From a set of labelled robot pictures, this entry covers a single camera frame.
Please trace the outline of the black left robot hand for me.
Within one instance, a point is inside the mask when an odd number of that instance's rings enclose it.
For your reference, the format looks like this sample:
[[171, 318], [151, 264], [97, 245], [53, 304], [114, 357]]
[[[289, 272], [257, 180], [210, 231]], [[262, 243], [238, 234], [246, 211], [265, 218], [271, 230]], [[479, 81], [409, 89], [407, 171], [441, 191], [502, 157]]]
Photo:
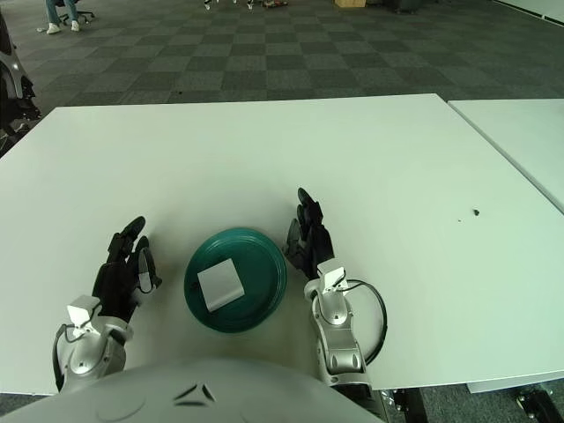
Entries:
[[146, 236], [138, 236], [145, 218], [134, 218], [108, 245], [108, 258], [98, 271], [92, 296], [100, 300], [102, 316], [128, 323], [137, 307], [162, 284]]

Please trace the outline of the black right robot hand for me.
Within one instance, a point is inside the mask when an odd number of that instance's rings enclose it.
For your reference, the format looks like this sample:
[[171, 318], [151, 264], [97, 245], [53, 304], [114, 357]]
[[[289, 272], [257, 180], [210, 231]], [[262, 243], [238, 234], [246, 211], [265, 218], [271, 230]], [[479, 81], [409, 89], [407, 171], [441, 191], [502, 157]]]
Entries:
[[317, 266], [335, 257], [330, 233], [323, 225], [321, 205], [304, 188], [298, 188], [296, 217], [289, 226], [283, 253], [308, 280], [318, 278]]

